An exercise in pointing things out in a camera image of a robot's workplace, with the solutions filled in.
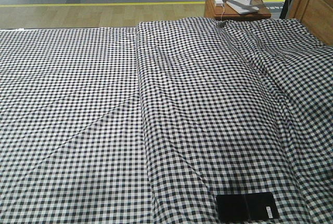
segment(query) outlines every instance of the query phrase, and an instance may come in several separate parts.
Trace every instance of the checkered duvet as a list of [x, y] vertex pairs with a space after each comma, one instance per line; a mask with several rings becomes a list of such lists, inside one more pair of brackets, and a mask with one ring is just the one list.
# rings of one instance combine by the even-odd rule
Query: checkered duvet
[[333, 48], [296, 20], [0, 38], [1, 223], [219, 223], [267, 191], [259, 223], [333, 223]]

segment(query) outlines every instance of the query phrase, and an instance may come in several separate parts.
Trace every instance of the white charger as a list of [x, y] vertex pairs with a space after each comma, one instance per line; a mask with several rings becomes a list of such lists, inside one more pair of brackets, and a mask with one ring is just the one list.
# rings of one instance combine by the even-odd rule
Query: white charger
[[223, 0], [214, 0], [215, 7], [224, 7]]

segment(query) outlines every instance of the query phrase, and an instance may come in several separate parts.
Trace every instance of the gingham bedsheet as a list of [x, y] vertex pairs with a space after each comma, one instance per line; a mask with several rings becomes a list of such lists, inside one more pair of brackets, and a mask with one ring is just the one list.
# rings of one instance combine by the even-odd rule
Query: gingham bedsheet
[[265, 191], [259, 223], [333, 223], [333, 51], [299, 22], [0, 40], [0, 223], [219, 223]]
[[135, 29], [0, 40], [0, 223], [151, 223]]
[[333, 47], [205, 18], [141, 23], [136, 46], [155, 223], [219, 223], [218, 194], [257, 192], [280, 214], [259, 223], [333, 223]]

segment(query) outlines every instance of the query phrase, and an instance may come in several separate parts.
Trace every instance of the yellow line on floor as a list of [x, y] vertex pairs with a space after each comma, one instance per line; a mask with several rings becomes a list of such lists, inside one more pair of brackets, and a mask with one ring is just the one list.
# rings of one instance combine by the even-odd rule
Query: yellow line on floor
[[263, 2], [285, 2], [285, 0], [263, 0]]
[[141, 2], [141, 3], [87, 3], [87, 4], [21, 4], [0, 5], [0, 7], [70, 7], [70, 6], [135, 6], [135, 5], [184, 5], [204, 4], [204, 2]]

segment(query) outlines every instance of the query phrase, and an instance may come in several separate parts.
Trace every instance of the nightstand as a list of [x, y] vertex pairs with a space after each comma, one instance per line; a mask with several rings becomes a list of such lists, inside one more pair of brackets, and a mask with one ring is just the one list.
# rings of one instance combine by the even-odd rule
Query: nightstand
[[224, 4], [224, 13], [222, 7], [215, 7], [214, 0], [206, 0], [204, 5], [204, 16], [216, 20], [238, 20], [238, 21], [253, 21], [269, 19], [271, 17], [270, 11], [265, 7], [262, 0], [253, 0], [254, 5], [258, 5], [260, 10], [251, 14], [240, 15], [234, 11], [229, 5]]

